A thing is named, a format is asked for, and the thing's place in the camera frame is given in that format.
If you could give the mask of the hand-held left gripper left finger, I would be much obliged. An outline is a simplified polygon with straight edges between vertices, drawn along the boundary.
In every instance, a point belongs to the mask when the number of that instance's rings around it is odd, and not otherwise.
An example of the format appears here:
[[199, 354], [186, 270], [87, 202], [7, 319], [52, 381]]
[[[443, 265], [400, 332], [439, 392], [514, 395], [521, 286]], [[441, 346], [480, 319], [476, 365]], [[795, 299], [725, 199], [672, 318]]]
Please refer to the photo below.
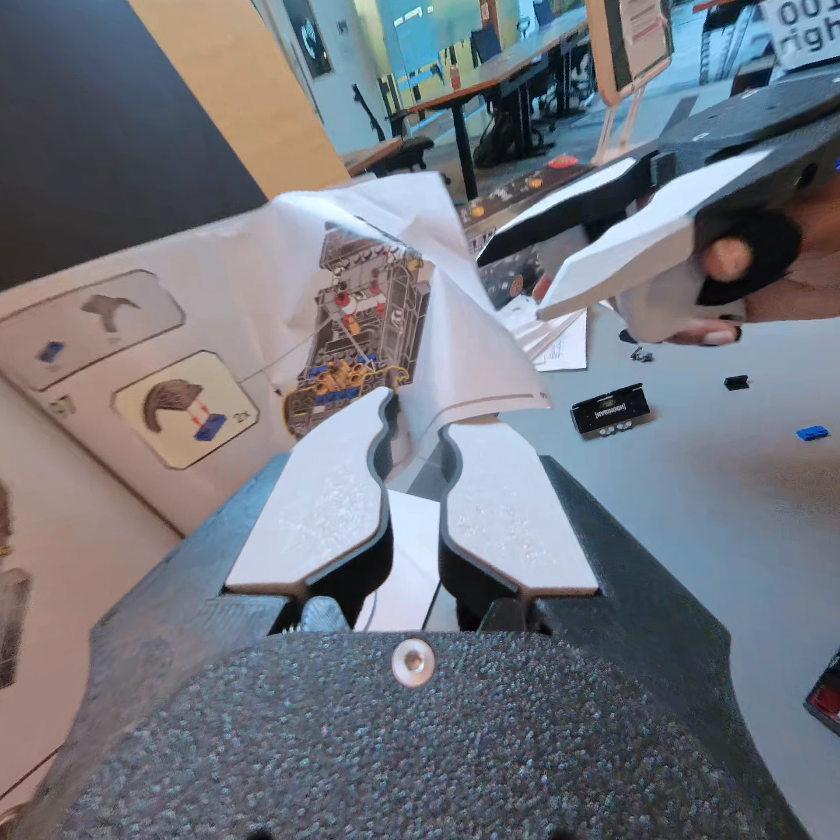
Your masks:
[[377, 469], [388, 449], [391, 388], [376, 387], [315, 427], [290, 452], [224, 588], [326, 596], [351, 627], [393, 565], [390, 502]]

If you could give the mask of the lego instruction booklet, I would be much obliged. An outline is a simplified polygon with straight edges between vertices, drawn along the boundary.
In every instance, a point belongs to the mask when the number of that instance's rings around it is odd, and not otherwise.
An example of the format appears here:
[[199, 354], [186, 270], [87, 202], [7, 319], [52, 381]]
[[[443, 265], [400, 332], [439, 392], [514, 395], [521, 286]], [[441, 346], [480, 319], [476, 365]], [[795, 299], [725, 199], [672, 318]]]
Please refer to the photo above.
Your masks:
[[[440, 175], [292, 192], [2, 292], [2, 811], [67, 740], [98, 619], [274, 457], [396, 388], [396, 463], [469, 417], [551, 407]], [[302, 424], [303, 432], [299, 433]]]

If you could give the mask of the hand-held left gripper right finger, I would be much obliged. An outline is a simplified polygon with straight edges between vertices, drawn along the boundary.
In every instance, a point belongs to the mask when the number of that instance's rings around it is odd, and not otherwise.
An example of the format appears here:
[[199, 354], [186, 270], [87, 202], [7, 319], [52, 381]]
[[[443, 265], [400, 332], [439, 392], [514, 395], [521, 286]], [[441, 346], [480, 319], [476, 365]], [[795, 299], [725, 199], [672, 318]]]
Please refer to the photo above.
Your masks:
[[493, 602], [588, 597], [600, 583], [536, 449], [503, 422], [440, 432], [446, 487], [438, 572], [462, 613], [482, 620]]

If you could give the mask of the black backpack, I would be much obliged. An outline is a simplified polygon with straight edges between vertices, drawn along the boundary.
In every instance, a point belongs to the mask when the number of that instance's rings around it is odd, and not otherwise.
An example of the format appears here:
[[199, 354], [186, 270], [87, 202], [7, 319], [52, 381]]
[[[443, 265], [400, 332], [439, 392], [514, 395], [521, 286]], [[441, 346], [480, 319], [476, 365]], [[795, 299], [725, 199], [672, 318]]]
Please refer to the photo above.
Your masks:
[[495, 109], [472, 156], [474, 166], [482, 170], [524, 159], [521, 117], [516, 112]]

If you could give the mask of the white printed sheet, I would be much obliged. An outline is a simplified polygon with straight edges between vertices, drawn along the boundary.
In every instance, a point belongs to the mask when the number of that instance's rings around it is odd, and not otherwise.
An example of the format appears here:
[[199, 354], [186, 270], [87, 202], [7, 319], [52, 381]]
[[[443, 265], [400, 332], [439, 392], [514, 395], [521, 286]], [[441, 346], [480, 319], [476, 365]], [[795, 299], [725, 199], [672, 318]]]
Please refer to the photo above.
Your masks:
[[561, 335], [535, 360], [539, 372], [584, 371], [588, 365], [588, 310], [576, 314]]

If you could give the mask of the black printed lego panel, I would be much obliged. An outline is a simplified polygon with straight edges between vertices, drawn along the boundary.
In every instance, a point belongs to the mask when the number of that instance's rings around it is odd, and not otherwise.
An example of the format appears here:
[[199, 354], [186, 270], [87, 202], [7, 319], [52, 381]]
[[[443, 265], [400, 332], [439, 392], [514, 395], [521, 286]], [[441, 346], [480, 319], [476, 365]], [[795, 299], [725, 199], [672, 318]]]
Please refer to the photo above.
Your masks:
[[572, 405], [574, 429], [584, 439], [623, 433], [652, 417], [642, 383], [615, 389]]

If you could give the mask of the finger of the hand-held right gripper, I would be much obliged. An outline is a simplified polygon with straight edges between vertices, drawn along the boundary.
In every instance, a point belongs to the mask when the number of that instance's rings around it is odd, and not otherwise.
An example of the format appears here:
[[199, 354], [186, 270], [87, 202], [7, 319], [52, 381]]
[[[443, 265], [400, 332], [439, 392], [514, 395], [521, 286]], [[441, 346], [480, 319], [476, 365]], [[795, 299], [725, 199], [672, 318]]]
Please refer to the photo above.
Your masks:
[[489, 238], [478, 254], [488, 266], [565, 232], [613, 219], [653, 187], [653, 154], [626, 157], [544, 197]]
[[537, 307], [538, 319], [589, 307], [686, 263], [700, 249], [699, 210], [770, 153], [742, 152], [658, 189], [643, 209], [564, 261]]

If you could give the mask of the black lego car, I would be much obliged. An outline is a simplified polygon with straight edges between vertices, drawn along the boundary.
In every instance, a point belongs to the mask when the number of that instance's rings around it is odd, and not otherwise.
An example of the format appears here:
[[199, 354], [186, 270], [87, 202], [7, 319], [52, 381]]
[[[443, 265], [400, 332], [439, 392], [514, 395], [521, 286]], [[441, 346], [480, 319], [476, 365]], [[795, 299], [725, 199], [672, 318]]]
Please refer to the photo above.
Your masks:
[[808, 693], [805, 709], [830, 731], [839, 736], [839, 651]]

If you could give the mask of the long wooden desk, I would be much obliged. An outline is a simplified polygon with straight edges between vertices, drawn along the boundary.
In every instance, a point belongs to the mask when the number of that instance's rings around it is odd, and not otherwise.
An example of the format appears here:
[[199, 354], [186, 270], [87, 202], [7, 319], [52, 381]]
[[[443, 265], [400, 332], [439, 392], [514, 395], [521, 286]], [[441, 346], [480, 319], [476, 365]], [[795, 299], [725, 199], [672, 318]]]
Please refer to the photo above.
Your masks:
[[478, 195], [473, 152], [466, 127], [465, 105], [486, 93], [497, 93], [500, 98], [514, 97], [519, 107], [526, 101], [524, 89], [529, 81], [550, 65], [552, 55], [562, 55], [580, 36], [587, 34], [586, 10], [580, 7], [563, 14], [535, 35], [520, 40], [502, 50], [488, 62], [474, 69], [467, 69], [460, 78], [460, 86], [447, 81], [443, 90], [434, 92], [420, 101], [404, 106], [405, 113], [450, 111], [455, 129], [460, 169], [469, 200]]

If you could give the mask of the white paper bag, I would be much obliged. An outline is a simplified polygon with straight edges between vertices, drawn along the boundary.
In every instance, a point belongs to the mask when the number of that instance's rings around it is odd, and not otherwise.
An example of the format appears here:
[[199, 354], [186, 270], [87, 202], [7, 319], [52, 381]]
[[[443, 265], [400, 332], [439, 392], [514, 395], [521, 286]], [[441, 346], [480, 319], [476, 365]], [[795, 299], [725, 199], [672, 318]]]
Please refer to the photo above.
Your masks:
[[519, 295], [496, 312], [499, 323], [511, 334], [519, 349], [531, 360], [543, 357], [550, 347], [576, 321], [584, 310], [548, 321], [537, 317], [539, 304], [530, 296]]

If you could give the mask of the black lego set box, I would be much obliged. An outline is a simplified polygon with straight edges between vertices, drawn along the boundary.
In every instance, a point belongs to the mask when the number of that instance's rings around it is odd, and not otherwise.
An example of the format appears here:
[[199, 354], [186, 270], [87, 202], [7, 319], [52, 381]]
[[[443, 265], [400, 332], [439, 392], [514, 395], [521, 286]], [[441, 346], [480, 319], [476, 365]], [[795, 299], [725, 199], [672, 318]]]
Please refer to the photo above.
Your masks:
[[[615, 161], [629, 156], [638, 158], [643, 154], [655, 156], [655, 146], [649, 144], [638, 147], [631, 154]], [[458, 209], [459, 219], [465, 230], [469, 252], [476, 263], [479, 252], [502, 225], [544, 197], [610, 164], [594, 166], [570, 154], [559, 154], [537, 170], [519, 175], [494, 189], [488, 196], [461, 206]], [[531, 296], [535, 290], [540, 289], [540, 283], [543, 288], [547, 288], [568, 256], [593, 244], [608, 229], [626, 219], [634, 204], [613, 219], [574, 227], [540, 245], [526, 248], [494, 264], [478, 267], [479, 280], [491, 306], [498, 312], [519, 295]]]

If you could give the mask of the person's right hand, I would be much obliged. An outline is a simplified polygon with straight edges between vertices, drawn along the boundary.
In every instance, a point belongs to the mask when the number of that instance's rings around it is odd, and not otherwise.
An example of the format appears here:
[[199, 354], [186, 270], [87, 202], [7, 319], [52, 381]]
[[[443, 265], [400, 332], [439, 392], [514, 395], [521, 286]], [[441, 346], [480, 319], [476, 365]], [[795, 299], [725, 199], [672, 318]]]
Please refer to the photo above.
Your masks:
[[[839, 183], [791, 200], [788, 218], [801, 230], [798, 259], [773, 284], [743, 299], [745, 322], [810, 321], [839, 315]], [[709, 245], [701, 255], [704, 273], [713, 280], [732, 283], [755, 265], [748, 244], [726, 237]], [[721, 347], [740, 341], [742, 325], [719, 318], [694, 318], [666, 343]]]

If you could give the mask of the black office chair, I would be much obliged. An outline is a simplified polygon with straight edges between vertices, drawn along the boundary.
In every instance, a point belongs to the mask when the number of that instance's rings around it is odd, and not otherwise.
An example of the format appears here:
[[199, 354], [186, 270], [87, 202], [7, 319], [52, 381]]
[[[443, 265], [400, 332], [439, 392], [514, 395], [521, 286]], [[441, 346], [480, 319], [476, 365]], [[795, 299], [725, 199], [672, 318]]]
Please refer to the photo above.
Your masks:
[[427, 165], [424, 155], [433, 149], [434, 142], [423, 135], [409, 137], [398, 135], [388, 140], [357, 84], [352, 85], [352, 91], [353, 101], [364, 111], [379, 143], [368, 149], [346, 155], [343, 161], [348, 174], [351, 177], [361, 175], [385, 177], [398, 172], [413, 172], [415, 169], [425, 171]]

